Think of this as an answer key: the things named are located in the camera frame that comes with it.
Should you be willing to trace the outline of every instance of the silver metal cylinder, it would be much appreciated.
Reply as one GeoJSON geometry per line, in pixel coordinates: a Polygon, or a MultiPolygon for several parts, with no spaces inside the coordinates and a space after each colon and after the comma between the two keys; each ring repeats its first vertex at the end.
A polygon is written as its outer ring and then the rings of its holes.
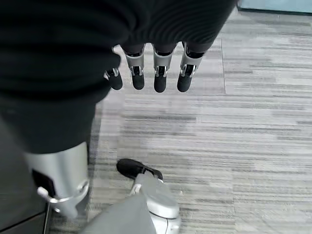
{"type": "Polygon", "coordinates": [[[31,171],[46,176],[53,183],[41,184],[38,194],[51,207],[69,218],[78,216],[77,205],[86,197],[89,190],[87,144],[81,143],[71,149],[51,153],[25,153],[28,167],[31,171]],[[51,186],[55,192],[49,194],[51,186]]]}

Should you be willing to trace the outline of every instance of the black sleeve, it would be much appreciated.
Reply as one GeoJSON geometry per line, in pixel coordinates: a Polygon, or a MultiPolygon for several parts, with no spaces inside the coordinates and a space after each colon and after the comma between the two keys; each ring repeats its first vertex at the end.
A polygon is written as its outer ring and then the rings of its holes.
{"type": "Polygon", "coordinates": [[[119,66],[111,47],[146,22],[131,2],[1,2],[0,115],[24,150],[58,152],[87,140],[110,89],[104,71],[119,66]]]}

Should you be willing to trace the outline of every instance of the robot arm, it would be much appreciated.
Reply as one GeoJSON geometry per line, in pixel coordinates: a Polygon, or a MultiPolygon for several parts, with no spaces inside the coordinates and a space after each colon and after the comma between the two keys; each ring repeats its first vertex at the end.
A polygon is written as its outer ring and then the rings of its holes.
{"type": "Polygon", "coordinates": [[[179,205],[161,172],[131,159],[121,159],[117,169],[135,180],[129,197],[104,210],[79,234],[178,234],[179,205]]]}
{"type": "Polygon", "coordinates": [[[142,89],[144,45],[152,43],[154,87],[163,92],[175,45],[182,41],[177,88],[185,92],[235,2],[11,0],[1,4],[0,116],[25,152],[38,194],[56,211],[74,218],[87,197],[86,142],[95,105],[111,86],[122,87],[120,57],[112,48],[121,45],[133,85],[142,89]]]}

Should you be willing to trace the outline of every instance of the dark cabinet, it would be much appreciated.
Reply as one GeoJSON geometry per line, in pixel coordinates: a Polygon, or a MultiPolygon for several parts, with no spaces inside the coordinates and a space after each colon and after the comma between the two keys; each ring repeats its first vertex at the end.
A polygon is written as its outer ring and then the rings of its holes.
{"type": "Polygon", "coordinates": [[[24,228],[42,233],[45,210],[22,153],[0,119],[0,234],[38,233],[24,228]]]}

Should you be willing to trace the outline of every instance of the black fingertip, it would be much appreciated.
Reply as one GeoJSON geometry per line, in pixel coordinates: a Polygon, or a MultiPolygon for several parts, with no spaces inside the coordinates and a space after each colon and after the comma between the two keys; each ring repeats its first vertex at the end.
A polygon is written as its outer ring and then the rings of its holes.
{"type": "Polygon", "coordinates": [[[158,93],[162,93],[166,89],[166,77],[163,75],[155,76],[154,79],[154,89],[158,93]]]}
{"type": "Polygon", "coordinates": [[[144,75],[135,75],[132,76],[133,86],[137,90],[141,90],[144,88],[144,75]]]}
{"type": "Polygon", "coordinates": [[[192,82],[192,77],[189,77],[188,75],[181,76],[179,75],[179,79],[177,81],[177,89],[184,93],[189,90],[192,82]]]}
{"type": "Polygon", "coordinates": [[[109,83],[111,84],[111,87],[115,90],[119,90],[122,88],[122,79],[121,79],[121,75],[120,73],[118,74],[118,76],[112,76],[110,75],[108,77],[109,83]]]}

